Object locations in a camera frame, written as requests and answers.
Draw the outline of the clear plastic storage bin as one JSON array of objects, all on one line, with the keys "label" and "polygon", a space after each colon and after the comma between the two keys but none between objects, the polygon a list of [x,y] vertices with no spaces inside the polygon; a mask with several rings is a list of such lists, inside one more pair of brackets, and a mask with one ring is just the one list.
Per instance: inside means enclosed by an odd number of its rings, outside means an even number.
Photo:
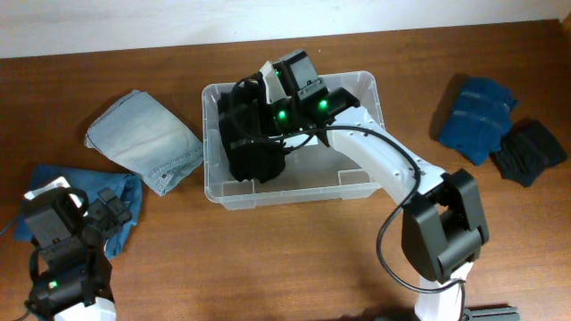
[{"label": "clear plastic storage bin", "polygon": [[229,172],[229,160],[219,132],[217,101],[231,83],[210,84],[202,91],[204,194],[228,210],[333,199],[368,198],[381,185],[345,155],[318,143],[285,157],[285,169],[260,183],[239,182]]}]

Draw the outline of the large black garment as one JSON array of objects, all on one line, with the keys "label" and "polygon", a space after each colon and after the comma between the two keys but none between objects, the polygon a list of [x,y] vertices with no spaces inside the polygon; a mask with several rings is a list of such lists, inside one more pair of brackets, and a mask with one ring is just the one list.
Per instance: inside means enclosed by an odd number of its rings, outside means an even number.
[{"label": "large black garment", "polygon": [[[257,106],[258,89],[239,87],[234,95],[232,116],[250,136],[261,135],[260,116]],[[286,155],[280,143],[242,144],[233,147],[232,143],[245,139],[240,134],[228,114],[230,93],[224,93],[217,101],[219,132],[228,157],[229,171],[237,181],[257,179],[266,183],[278,177],[286,167]]]}]

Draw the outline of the medium blue jeans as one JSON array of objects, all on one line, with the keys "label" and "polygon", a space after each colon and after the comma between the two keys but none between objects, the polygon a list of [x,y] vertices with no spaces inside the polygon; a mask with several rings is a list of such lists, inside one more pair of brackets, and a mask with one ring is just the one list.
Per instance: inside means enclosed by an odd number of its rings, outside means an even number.
[{"label": "medium blue jeans", "polygon": [[64,177],[73,188],[83,190],[89,203],[104,201],[111,207],[122,224],[116,224],[115,234],[104,246],[105,256],[113,259],[123,252],[130,228],[138,221],[142,205],[142,183],[134,174],[110,173],[87,169],[75,169],[55,165],[37,165],[31,176],[29,190],[35,191],[58,177]]}]

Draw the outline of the light blue jeans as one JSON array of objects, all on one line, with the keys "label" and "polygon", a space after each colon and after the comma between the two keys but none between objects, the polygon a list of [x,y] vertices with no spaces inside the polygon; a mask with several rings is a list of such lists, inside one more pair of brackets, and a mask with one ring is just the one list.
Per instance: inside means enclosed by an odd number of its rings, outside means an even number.
[{"label": "light blue jeans", "polygon": [[148,93],[133,90],[88,128],[84,144],[136,174],[160,196],[203,162],[203,143]]}]

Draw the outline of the dark blue garment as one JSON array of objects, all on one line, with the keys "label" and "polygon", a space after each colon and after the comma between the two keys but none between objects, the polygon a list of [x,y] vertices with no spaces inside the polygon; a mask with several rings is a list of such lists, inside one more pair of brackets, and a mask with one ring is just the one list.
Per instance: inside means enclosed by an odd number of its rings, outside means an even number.
[{"label": "dark blue garment", "polygon": [[470,77],[460,87],[437,141],[480,166],[501,149],[516,106],[507,87],[489,78]]}]

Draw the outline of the small black garment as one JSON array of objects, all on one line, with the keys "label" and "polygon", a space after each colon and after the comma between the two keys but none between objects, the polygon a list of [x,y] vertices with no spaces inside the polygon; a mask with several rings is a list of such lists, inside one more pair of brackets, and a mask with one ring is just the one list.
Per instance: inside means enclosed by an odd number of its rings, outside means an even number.
[{"label": "small black garment", "polygon": [[518,122],[491,157],[503,179],[523,187],[531,186],[545,169],[568,159],[559,140],[537,119]]}]

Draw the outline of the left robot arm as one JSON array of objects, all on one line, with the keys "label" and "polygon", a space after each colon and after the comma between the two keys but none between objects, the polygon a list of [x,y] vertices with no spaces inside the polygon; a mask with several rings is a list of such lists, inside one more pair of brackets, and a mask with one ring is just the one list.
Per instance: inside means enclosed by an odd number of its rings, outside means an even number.
[{"label": "left robot arm", "polygon": [[42,320],[114,320],[112,264],[104,246],[132,219],[109,188],[94,201],[72,187],[41,193],[23,206],[35,250],[27,310]]}]

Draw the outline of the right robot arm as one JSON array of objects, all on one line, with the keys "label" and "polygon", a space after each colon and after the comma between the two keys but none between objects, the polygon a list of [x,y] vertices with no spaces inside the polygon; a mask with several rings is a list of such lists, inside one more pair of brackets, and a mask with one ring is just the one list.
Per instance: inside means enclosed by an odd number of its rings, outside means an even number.
[{"label": "right robot arm", "polygon": [[[377,234],[377,258],[393,280],[418,293],[416,319],[468,319],[465,282],[489,239],[475,179],[464,169],[450,174],[405,147],[347,89],[328,89],[303,50],[266,62],[253,78],[264,107],[253,140],[317,138],[358,164],[396,203]],[[418,285],[398,277],[382,253],[398,215],[401,248]]]}]

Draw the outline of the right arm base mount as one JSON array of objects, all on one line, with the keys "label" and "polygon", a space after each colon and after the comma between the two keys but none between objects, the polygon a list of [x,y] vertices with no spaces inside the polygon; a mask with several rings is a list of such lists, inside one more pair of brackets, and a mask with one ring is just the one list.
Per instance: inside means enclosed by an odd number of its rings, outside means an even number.
[{"label": "right arm base mount", "polygon": [[520,321],[517,308],[464,309],[461,321]]}]

